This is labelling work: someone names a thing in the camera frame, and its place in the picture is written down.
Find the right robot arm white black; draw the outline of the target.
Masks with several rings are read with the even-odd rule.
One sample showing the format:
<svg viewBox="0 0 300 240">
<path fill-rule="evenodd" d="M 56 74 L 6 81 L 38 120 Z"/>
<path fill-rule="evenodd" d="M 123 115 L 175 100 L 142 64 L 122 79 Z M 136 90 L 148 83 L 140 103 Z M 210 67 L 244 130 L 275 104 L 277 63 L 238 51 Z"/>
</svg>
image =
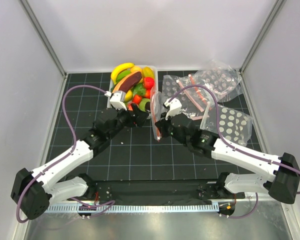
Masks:
<svg viewBox="0 0 300 240">
<path fill-rule="evenodd" d="M 222 172 L 215 185 L 220 198 L 254 192 L 269 194 L 281 203 L 295 203 L 300 168 L 292 154 L 271 155 L 240 146 L 217 133 L 199 129 L 183 113 L 162 117 L 155 126 L 163 138 L 174 138 L 197 156 L 228 162 L 250 171 L 247 176 Z"/>
</svg>

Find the dark purple eggplant toy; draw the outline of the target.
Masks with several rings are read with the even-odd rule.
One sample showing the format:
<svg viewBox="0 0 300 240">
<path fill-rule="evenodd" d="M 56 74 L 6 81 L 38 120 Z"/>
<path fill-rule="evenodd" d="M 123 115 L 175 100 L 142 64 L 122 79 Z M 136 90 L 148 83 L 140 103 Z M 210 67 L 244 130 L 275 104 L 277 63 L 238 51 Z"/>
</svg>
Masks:
<svg viewBox="0 0 300 240">
<path fill-rule="evenodd" d="M 138 106 L 141 111 L 149 113 L 151 111 L 151 100 L 149 98 L 143 98 Z"/>
</svg>

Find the zip bag red zipper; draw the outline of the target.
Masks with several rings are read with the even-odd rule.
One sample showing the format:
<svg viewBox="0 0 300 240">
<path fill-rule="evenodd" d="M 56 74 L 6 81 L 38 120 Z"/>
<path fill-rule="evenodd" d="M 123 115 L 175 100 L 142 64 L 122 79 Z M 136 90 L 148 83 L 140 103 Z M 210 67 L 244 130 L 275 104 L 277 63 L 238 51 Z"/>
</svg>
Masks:
<svg viewBox="0 0 300 240">
<path fill-rule="evenodd" d="M 158 91 L 155 86 L 150 90 L 151 124 L 154 139 L 158 142 L 161 140 L 162 135 L 159 129 L 156 127 L 156 122 L 158 122 L 161 119 L 161 114 L 166 111 L 164 103 L 167 99 L 168 98 L 164 96 L 160 91 Z"/>
</svg>

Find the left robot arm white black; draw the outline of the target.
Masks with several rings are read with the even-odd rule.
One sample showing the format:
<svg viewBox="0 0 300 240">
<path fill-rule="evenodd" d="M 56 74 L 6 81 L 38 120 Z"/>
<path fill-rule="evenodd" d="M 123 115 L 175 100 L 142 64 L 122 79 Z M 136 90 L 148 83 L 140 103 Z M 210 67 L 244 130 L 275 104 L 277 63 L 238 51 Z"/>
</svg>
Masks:
<svg viewBox="0 0 300 240">
<path fill-rule="evenodd" d="M 135 103 L 128 109 L 106 108 L 100 112 L 89 129 L 73 146 L 48 163 L 31 171 L 23 168 L 15 176 L 11 198 L 17 204 L 16 218 L 23 223 L 42 215 L 50 205 L 81 197 L 91 200 L 97 193 L 96 181 L 86 173 L 72 179 L 61 179 L 79 165 L 90 161 L 106 150 L 111 140 L 125 127 L 142 127 L 150 115 L 150 104 Z"/>
</svg>

